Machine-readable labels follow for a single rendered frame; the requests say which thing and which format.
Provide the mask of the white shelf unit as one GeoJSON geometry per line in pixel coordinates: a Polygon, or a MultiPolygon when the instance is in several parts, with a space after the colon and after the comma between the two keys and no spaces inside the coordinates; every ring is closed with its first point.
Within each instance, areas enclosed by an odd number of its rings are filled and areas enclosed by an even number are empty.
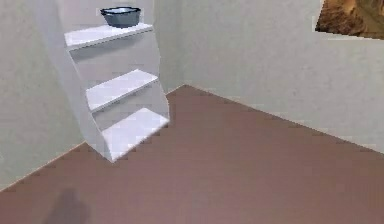
{"type": "Polygon", "coordinates": [[[136,69],[85,88],[70,56],[72,50],[151,32],[151,25],[104,25],[65,34],[53,0],[30,0],[28,6],[81,134],[102,157],[115,162],[169,123],[169,104],[157,75],[136,69]]]}

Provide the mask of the brown framed wall picture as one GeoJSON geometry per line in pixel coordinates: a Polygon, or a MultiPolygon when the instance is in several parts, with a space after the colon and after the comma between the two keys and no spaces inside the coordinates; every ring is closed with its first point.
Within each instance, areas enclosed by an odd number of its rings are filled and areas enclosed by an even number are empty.
{"type": "Polygon", "coordinates": [[[315,30],[384,41],[384,0],[323,0],[315,30]]]}

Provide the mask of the dark blue bowl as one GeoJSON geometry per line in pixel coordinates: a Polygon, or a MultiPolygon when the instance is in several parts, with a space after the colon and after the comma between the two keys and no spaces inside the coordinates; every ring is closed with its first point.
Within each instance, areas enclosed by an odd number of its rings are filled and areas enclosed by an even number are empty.
{"type": "Polygon", "coordinates": [[[100,10],[109,26],[129,28],[139,24],[141,9],[136,7],[113,7],[100,10]]]}

